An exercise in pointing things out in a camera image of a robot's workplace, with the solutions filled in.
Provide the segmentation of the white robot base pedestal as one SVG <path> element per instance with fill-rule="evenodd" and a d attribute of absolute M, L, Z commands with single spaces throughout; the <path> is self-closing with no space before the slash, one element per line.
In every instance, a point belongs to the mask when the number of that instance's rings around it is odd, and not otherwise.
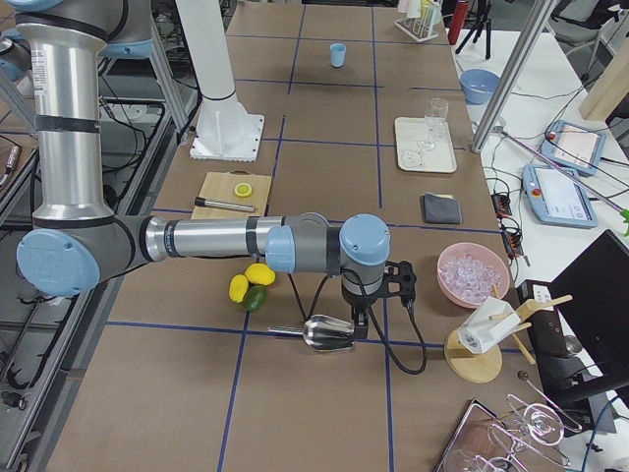
<path fill-rule="evenodd" d="M 248 113 L 237 96 L 219 3 L 176 5 L 201 95 L 191 157 L 253 162 L 264 117 Z"/>

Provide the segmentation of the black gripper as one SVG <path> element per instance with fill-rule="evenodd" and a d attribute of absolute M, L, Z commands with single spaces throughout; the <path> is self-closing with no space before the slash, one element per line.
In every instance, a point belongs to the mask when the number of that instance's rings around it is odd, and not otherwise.
<path fill-rule="evenodd" d="M 366 339 L 369 335 L 368 307 L 371 307 L 377 299 L 384 298 L 387 294 L 387 281 L 381 277 L 378 281 L 368 283 L 364 289 L 358 279 L 352 274 L 341 276 L 342 296 L 351 307 L 351 316 L 354 323 L 354 337 Z"/>

